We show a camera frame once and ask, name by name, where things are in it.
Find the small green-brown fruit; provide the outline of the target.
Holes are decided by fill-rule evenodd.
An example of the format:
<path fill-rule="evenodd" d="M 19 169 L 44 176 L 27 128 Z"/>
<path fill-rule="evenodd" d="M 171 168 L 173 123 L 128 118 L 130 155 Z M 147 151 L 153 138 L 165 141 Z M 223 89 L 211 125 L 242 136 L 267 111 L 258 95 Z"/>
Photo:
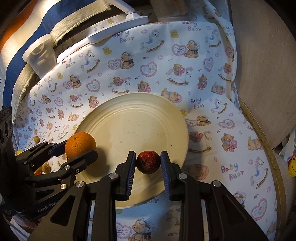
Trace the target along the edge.
<path fill-rule="evenodd" d="M 48 163 L 44 163 L 41 166 L 41 170 L 42 170 L 43 173 L 48 174 L 48 173 L 51 172 L 52 168 L 51 168 L 51 166 Z"/>

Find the orange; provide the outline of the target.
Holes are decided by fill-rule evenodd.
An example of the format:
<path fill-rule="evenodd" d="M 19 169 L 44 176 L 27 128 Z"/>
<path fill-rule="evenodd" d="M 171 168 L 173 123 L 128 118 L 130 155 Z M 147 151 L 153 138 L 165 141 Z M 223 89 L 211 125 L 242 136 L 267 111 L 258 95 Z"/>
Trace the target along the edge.
<path fill-rule="evenodd" d="M 75 133 L 65 144 L 65 154 L 69 161 L 91 150 L 96 150 L 96 142 L 92 135 L 86 132 Z"/>

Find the dark red textured fruit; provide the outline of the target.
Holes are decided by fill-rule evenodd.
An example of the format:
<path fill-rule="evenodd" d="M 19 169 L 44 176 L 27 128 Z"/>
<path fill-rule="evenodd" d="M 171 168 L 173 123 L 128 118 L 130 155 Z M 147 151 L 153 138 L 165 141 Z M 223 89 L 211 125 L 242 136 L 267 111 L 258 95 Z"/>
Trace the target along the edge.
<path fill-rule="evenodd" d="M 146 175 L 150 175 L 158 171 L 161 165 L 161 158 L 154 151 L 141 152 L 136 159 L 136 167 Z"/>

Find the cream round plate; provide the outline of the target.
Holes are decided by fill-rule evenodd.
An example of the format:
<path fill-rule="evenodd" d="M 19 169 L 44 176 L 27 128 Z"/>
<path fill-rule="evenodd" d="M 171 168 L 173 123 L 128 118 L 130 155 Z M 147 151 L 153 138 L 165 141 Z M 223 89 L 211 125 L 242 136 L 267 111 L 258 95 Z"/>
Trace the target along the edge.
<path fill-rule="evenodd" d="M 188 150 L 188 128 L 181 111 L 165 98 L 137 92 L 117 96 L 93 110 L 76 130 L 92 135 L 98 159 L 77 174 L 93 183 L 115 172 L 129 151 L 166 151 L 172 163 L 183 166 Z"/>

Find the translucent plastic container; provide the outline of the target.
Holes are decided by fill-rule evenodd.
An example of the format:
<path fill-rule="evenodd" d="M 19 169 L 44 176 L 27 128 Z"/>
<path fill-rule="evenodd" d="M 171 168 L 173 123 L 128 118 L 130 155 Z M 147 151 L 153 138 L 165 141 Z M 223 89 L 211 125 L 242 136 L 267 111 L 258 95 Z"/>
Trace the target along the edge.
<path fill-rule="evenodd" d="M 57 64 L 51 35 L 45 34 L 34 41 L 26 49 L 22 58 L 42 79 Z"/>

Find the red yellow toy figure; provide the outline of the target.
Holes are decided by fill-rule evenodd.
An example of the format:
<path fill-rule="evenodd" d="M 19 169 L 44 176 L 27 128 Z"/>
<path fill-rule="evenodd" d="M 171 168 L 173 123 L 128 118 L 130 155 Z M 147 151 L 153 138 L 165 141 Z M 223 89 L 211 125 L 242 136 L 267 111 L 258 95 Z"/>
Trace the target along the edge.
<path fill-rule="evenodd" d="M 293 155 L 288 161 L 288 173 L 290 177 L 296 177 L 296 155 Z"/>

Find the striped Paris fabric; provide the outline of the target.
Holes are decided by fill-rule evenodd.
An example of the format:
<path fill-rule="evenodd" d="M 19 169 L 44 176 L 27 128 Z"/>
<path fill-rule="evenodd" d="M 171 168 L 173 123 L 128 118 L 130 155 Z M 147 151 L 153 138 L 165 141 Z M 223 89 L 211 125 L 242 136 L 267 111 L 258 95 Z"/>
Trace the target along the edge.
<path fill-rule="evenodd" d="M 24 52 L 40 37 L 50 34 L 56 44 L 66 33 L 108 10 L 107 1 L 32 1 L 1 37 L 1 107 L 10 106 L 28 80 L 20 73 L 26 66 Z"/>

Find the wooden round board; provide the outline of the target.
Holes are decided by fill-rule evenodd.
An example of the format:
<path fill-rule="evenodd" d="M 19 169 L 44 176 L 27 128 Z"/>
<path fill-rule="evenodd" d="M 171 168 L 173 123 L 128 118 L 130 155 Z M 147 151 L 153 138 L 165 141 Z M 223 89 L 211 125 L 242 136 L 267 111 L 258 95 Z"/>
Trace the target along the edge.
<path fill-rule="evenodd" d="M 295 39 L 265 1 L 231 1 L 238 95 L 274 148 L 295 126 Z"/>

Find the baby bear print tablecloth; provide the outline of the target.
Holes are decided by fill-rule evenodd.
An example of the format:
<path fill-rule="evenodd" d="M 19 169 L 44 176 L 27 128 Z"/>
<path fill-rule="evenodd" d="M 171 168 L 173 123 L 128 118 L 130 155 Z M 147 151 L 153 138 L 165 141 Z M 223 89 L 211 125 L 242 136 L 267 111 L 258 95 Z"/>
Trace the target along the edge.
<path fill-rule="evenodd" d="M 94 131 L 102 104 L 122 95 L 158 95 L 183 115 L 188 132 L 183 170 L 221 181 L 274 240 L 276 194 L 267 156 L 245 119 L 234 82 L 236 49 L 224 19 L 139 26 L 72 53 L 40 80 L 16 117 L 20 150 L 34 137 L 59 143 Z"/>

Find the white LED desk lamp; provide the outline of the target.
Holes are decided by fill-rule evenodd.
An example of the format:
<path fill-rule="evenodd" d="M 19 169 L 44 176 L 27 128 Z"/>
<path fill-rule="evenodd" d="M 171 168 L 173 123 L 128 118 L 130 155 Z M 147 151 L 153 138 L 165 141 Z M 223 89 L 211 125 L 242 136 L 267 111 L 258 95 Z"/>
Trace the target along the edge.
<path fill-rule="evenodd" d="M 114 34 L 123 32 L 130 28 L 145 25 L 149 22 L 149 18 L 147 16 L 140 16 L 135 12 L 134 8 L 132 8 L 130 5 L 128 5 L 124 1 L 114 0 L 114 1 L 107 1 L 107 2 L 117 7 L 121 11 L 123 11 L 126 14 L 125 20 L 121 22 L 112 23 L 109 27 L 104 27 L 98 30 L 97 32 L 91 33 L 84 39 L 75 43 L 72 47 L 68 48 L 57 57 L 57 63 L 62 62 L 69 55 L 71 55 L 72 53 L 74 53 L 75 51 L 77 51 L 78 49 L 82 48 L 87 44 L 99 43 L 113 36 Z"/>

